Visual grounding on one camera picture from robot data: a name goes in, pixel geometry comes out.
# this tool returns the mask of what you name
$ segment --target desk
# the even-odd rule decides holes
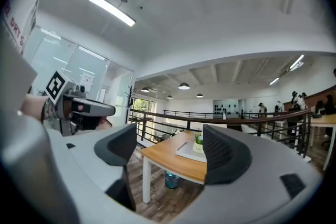
[[[194,141],[195,132],[184,131],[168,140],[141,150],[143,155],[142,200],[150,201],[151,164],[192,182],[204,184],[206,163],[184,158],[175,154],[176,148],[184,142]]]
[[[332,128],[332,135],[331,135],[331,142],[330,142],[330,147],[329,151],[327,154],[327,159],[325,159],[323,171],[327,169],[329,159],[331,156],[332,148],[334,146],[334,141],[335,141],[335,132],[336,132],[336,114],[332,115],[324,115],[319,119],[311,119],[310,121],[310,126],[311,127],[331,127]]]

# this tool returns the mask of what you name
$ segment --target black metal railing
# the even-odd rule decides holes
[[[223,119],[223,113],[200,113],[200,112],[185,112],[185,111],[173,111],[164,110],[164,115],[180,116],[186,118],[199,118],[199,119]]]
[[[141,138],[142,141],[145,139],[152,143],[159,143],[163,140],[170,138],[171,136],[174,136],[176,134],[176,130],[190,130],[200,132],[200,130],[191,129],[192,122],[227,125],[244,124],[255,128],[256,132],[248,132],[249,134],[257,136],[266,135],[266,138],[277,141],[279,143],[283,143],[289,148],[295,148],[298,154],[300,154],[303,158],[305,158],[308,150],[311,116],[309,110],[285,113],[266,113],[266,115],[272,115],[269,118],[264,117],[265,113],[244,113],[246,114],[244,115],[244,117],[249,117],[249,119],[235,120],[191,118],[144,112],[133,109],[131,109],[131,111],[143,114],[143,117],[133,116],[129,119],[130,122],[135,122],[138,124],[138,136]],[[148,116],[184,121],[186,124],[185,126],[176,126],[174,124],[166,122],[159,122],[153,117],[150,118]],[[286,124],[281,126],[276,124],[277,122],[284,122]],[[171,131],[160,130],[156,125],[153,125],[153,123],[159,126],[170,127]]]

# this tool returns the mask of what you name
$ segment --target green plant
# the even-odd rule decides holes
[[[195,134],[195,143],[198,145],[203,145],[203,139],[200,139],[201,136],[202,136],[201,133]]]

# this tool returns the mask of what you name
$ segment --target white tray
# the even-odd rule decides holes
[[[193,145],[194,143],[192,142],[184,142],[176,149],[175,154],[198,162],[206,163],[205,154],[194,152]]]

